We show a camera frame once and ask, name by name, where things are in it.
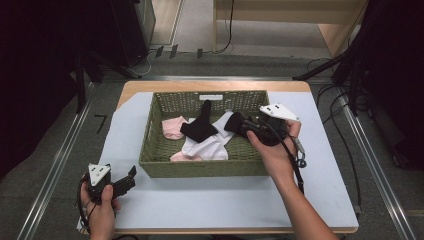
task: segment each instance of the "table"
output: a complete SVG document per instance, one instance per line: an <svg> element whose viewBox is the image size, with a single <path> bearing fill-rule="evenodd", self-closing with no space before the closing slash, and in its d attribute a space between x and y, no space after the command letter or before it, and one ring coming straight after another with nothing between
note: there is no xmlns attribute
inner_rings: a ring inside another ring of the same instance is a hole
<svg viewBox="0 0 424 240"><path fill-rule="evenodd" d="M299 139L308 167L305 194L335 232L358 229L352 204L306 82L130 81L122 91L99 164L110 163L112 181L137 167L136 186L119 198L116 233L263 234L292 232L269 176L149 178L138 165L151 94L159 91L267 90L302 121Z"/></svg>
<svg viewBox="0 0 424 240"><path fill-rule="evenodd" d="M318 23L332 57L336 57L361 22L367 0L235 0L233 20ZM229 20L231 0L214 0L213 46L217 20Z"/></svg>

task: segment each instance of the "hand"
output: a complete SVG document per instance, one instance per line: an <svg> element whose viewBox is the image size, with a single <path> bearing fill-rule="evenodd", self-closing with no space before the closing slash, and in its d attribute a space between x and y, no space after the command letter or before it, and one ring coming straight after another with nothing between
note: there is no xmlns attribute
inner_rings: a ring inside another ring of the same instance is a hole
<svg viewBox="0 0 424 240"><path fill-rule="evenodd" d="M300 132L301 123L293 120L286 120L288 127L288 134L292 137L298 137ZM252 146L260 153L268 174L275 180L276 178L284 177L293 180L293 168L287 151L283 145L278 144L273 147L262 144L254 132L248 131L247 137L249 138ZM292 139L287 136L284 139L291 154L296 156L297 150L293 144Z"/></svg>
<svg viewBox="0 0 424 240"><path fill-rule="evenodd" d="M112 185L106 185L102 192L102 204L96 205L90 200L87 182L81 187L81 202L87 208L90 224L90 239L112 239L115 232L115 210L121 209L119 202L114 199Z"/></svg>

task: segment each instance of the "white paper sheet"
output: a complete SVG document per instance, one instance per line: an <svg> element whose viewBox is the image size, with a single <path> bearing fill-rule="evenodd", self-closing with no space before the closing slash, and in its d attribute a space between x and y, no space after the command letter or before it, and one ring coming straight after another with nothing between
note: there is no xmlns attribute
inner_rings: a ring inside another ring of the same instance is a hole
<svg viewBox="0 0 424 240"><path fill-rule="evenodd" d="M137 167L136 186L119 198L120 230L290 227L270 177L151 179L138 164L153 93L137 93L113 115L99 164L110 163L112 180ZM305 195L330 227L356 228L352 204L311 93L269 92L302 122L299 136L308 166L301 169Z"/></svg>

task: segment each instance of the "wicker basket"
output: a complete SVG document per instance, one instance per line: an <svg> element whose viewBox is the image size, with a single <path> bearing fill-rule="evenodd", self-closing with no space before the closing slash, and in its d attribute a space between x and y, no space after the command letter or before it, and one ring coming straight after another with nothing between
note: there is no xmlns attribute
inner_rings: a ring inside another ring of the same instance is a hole
<svg viewBox="0 0 424 240"><path fill-rule="evenodd" d="M212 100L211 123L225 110L257 116L268 105L266 91L156 92L153 94L139 164L152 178L188 178L267 175L259 153L245 138L234 135L225 145L229 160L171 162L181 151L185 137L170 140L162 132L162 120L183 116L196 118L205 99Z"/></svg>

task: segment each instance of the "black tripod leg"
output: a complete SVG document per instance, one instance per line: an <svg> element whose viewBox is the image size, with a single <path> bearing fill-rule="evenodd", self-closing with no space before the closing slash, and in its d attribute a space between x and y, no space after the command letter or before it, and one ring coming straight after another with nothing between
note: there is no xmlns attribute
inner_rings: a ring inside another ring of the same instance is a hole
<svg viewBox="0 0 424 240"><path fill-rule="evenodd" d="M86 101L84 73L83 73L83 67L81 63L81 54L78 54L75 59L75 73L76 73L76 84L77 84L77 95L78 95L77 113L80 113Z"/></svg>
<svg viewBox="0 0 424 240"><path fill-rule="evenodd" d="M324 64L321 64L320 66L312 69L311 71L302 74L300 76L292 77L293 80L300 80L300 81L306 81L309 78L331 68L332 66L336 65L337 63L341 62L345 57L345 53L340 54L339 56L327 61Z"/></svg>
<svg viewBox="0 0 424 240"><path fill-rule="evenodd" d="M135 76L134 74L126 71L125 69L121 68L120 66L110 62L109 60L103 58L102 56L100 56L99 54L95 53L95 52L89 52L89 56L92 57L93 59L95 59L96 61L99 61L103 64L105 64L106 66L112 68L113 70L117 71L118 73L120 73L122 76L127 77L127 78L141 78L141 76Z"/></svg>
<svg viewBox="0 0 424 240"><path fill-rule="evenodd" d="M355 59L355 64L353 67L353 78L350 84L349 89L349 108L352 111L354 116L358 116L357 108L356 108L356 98L358 97L358 85L361 80L361 76L363 73L362 62L358 58Z"/></svg>

